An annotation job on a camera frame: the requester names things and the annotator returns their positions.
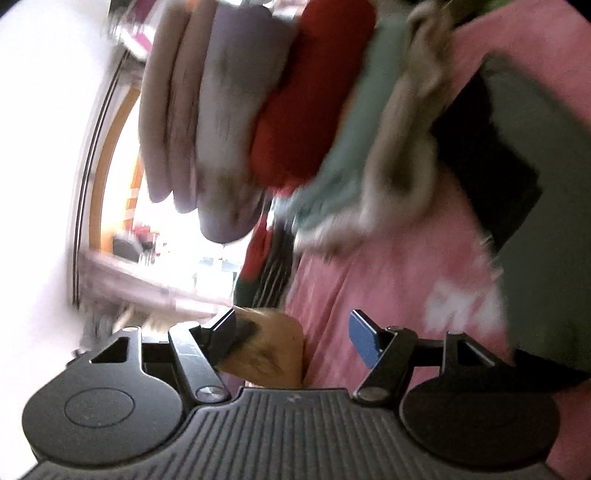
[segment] screw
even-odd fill
[[[196,391],[197,399],[202,403],[220,403],[226,400],[226,389],[208,385]]]
[[[357,392],[358,398],[366,402],[381,402],[386,400],[390,393],[382,387],[363,387]]]

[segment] pink shirt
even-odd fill
[[[456,94],[489,51],[503,51],[591,125],[591,24],[564,0],[515,0],[454,36]],[[464,330],[508,358],[499,272],[480,244],[470,204],[447,172],[427,216],[396,238],[375,238],[348,257],[325,263],[304,256],[287,313],[306,334],[304,385],[354,390],[368,370],[348,338],[349,313],[362,309],[380,326],[421,338]],[[411,387],[436,375],[420,368]],[[566,480],[591,477],[591,382],[555,395],[560,433],[548,465]]]

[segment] striped fabric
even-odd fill
[[[282,222],[275,222],[271,250],[263,266],[261,281],[252,302],[253,308],[277,308],[286,291],[293,264],[294,237]]]

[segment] stack of folded towels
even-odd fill
[[[310,0],[287,18],[275,4],[167,8],[139,112],[151,200],[172,193],[225,244],[274,196],[295,249],[323,255],[416,220],[436,178],[431,124],[449,100],[447,12]]]

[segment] white print on shirt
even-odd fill
[[[502,299],[495,284],[470,291],[441,278],[425,301],[426,332],[437,336],[448,330],[462,332],[469,323],[487,334],[502,327],[502,319]]]

